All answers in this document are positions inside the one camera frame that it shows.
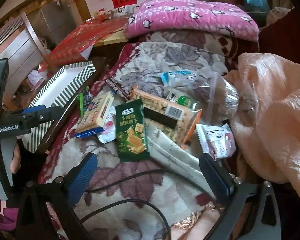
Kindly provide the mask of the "maroon sleeve forearm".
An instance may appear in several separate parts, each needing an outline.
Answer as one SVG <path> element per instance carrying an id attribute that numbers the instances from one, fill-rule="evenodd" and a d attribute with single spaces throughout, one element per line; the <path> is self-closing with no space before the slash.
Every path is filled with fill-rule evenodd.
<path id="1" fill-rule="evenodd" d="M 1 209 L 0 201 L 0 230 L 12 231 L 16 227 L 18 216 L 18 208 L 3 208 Z"/>

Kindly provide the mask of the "person's left hand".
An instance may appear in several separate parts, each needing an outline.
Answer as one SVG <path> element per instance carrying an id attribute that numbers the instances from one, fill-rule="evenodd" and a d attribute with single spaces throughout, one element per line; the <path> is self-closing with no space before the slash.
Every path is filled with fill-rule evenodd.
<path id="1" fill-rule="evenodd" d="M 16 144 L 13 151 L 13 159 L 10 164 L 10 171 L 15 174 L 19 168 L 21 167 L 21 157 L 20 157 L 20 148 L 19 145 Z"/>

